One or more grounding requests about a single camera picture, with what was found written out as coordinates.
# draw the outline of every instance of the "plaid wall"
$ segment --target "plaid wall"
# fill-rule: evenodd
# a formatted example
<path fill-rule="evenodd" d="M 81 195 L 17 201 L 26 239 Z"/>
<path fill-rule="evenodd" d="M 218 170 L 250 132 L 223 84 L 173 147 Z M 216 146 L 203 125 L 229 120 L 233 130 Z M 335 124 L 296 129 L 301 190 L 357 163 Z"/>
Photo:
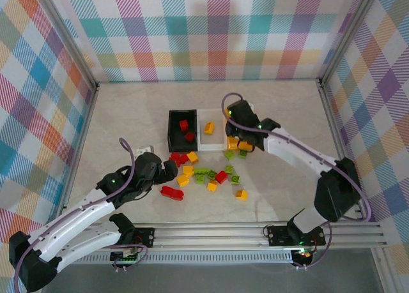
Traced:
<path fill-rule="evenodd" d="M 359 0 L 54 2 L 99 80 L 155 81 L 316 78 Z"/>
<path fill-rule="evenodd" d="M 9 237 L 56 212 L 90 98 L 37 0 L 0 0 L 0 292 Z"/>
<path fill-rule="evenodd" d="M 409 0 L 376 0 L 329 82 L 348 156 L 409 292 Z"/>

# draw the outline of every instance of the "yellow lego brick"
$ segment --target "yellow lego brick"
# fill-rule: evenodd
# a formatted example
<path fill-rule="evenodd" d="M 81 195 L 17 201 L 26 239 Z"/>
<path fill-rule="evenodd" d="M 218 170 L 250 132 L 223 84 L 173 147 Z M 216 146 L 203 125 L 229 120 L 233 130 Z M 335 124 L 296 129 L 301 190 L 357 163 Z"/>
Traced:
<path fill-rule="evenodd" d="M 189 154 L 187 154 L 187 158 L 189 158 L 189 160 L 190 160 L 190 162 L 192 162 L 192 164 L 195 164 L 195 163 L 197 163 L 199 161 L 199 158 L 194 153 L 194 151 L 191 151 Z"/>
<path fill-rule="evenodd" d="M 206 124 L 206 126 L 204 128 L 204 133 L 208 134 L 208 135 L 212 135 L 214 129 L 215 129 L 215 123 L 209 122 L 209 123 Z"/>
<path fill-rule="evenodd" d="M 236 198 L 240 200 L 247 200 L 246 190 L 238 190 L 236 193 Z"/>
<path fill-rule="evenodd" d="M 183 173 L 184 173 L 187 177 L 193 176 L 193 174 L 194 174 L 194 168 L 193 168 L 193 166 L 191 166 L 191 165 L 185 165 L 185 166 L 183 167 Z"/>
<path fill-rule="evenodd" d="M 241 151 L 251 151 L 253 149 L 253 147 L 250 144 L 248 144 L 247 142 L 244 142 L 244 141 L 241 141 L 238 144 L 238 148 Z"/>
<path fill-rule="evenodd" d="M 211 192 L 216 192 L 216 187 L 217 187 L 217 181 L 211 180 L 209 181 L 209 184 L 207 185 L 207 190 Z"/>
<path fill-rule="evenodd" d="M 176 177 L 176 180 L 180 187 L 185 186 L 189 183 L 189 178 L 186 176 L 186 174 Z"/>
<path fill-rule="evenodd" d="M 228 137 L 228 149 L 238 149 L 237 143 L 238 138 Z"/>

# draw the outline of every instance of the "black tray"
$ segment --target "black tray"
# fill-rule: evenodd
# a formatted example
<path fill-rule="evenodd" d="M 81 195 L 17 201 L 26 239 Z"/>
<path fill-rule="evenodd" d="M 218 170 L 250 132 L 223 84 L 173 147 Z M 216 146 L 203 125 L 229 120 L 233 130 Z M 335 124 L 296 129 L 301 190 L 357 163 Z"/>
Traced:
<path fill-rule="evenodd" d="M 167 127 L 167 145 L 170 153 L 197 151 L 197 114 L 196 110 L 170 110 Z M 180 121 L 187 120 L 190 132 L 194 133 L 194 141 L 187 142 L 187 131 L 180 130 Z"/>

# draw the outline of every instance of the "marble surface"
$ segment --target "marble surface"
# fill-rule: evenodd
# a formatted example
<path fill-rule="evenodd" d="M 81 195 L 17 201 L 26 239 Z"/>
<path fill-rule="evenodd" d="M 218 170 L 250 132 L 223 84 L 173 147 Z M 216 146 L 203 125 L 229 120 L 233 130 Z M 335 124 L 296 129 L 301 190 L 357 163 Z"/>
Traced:
<path fill-rule="evenodd" d="M 260 119 L 270 117 L 312 148 L 336 156 L 313 80 L 102 84 L 68 206 L 80 201 L 105 174 L 130 163 L 119 137 L 133 148 L 151 144 L 166 160 L 169 110 L 219 108 L 222 97 L 232 91 L 252 102 Z M 229 163 L 222 151 L 197 154 L 197 167 L 220 171 Z M 239 186 L 226 181 L 211 193 L 192 179 L 181 188 L 185 193 L 181 202 L 161 196 L 160 186 L 154 186 L 143 200 L 116 212 L 135 223 L 275 221 L 290 219 L 313 201 L 315 185 L 276 156 L 256 150 L 230 164 L 240 176 Z M 178 187 L 176 181 L 166 185 Z M 241 188 L 249 194 L 245 202 L 234 196 Z"/>

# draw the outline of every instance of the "green lego brick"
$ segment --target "green lego brick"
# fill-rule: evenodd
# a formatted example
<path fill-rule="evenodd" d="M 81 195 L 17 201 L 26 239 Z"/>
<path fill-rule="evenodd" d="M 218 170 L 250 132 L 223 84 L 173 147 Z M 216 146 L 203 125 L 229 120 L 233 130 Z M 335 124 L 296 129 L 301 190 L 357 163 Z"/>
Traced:
<path fill-rule="evenodd" d="M 239 156 L 240 158 L 245 159 L 245 157 L 247 157 L 247 151 L 240 151 L 240 152 L 238 153 L 238 156 Z"/>
<path fill-rule="evenodd" d="M 211 170 L 209 173 L 207 173 L 207 177 L 210 180 L 215 180 L 217 173 L 214 170 Z"/>
<path fill-rule="evenodd" d="M 233 159 L 236 155 L 235 155 L 234 152 L 232 152 L 232 151 L 226 151 L 226 152 L 224 153 L 224 156 L 225 156 L 228 160 L 231 160 L 231 159 Z"/>
<path fill-rule="evenodd" d="M 194 169 L 195 175 L 205 175 L 210 172 L 210 169 Z"/>
<path fill-rule="evenodd" d="M 226 169 L 224 170 L 226 174 L 232 174 L 235 168 L 232 165 L 226 165 Z"/>
<path fill-rule="evenodd" d="M 197 175 L 196 176 L 196 183 L 204 184 L 205 183 L 205 175 Z"/>
<path fill-rule="evenodd" d="M 230 182 L 231 182 L 231 184 L 238 184 L 239 180 L 240 180 L 240 176 L 233 175 L 233 176 L 231 176 Z"/>

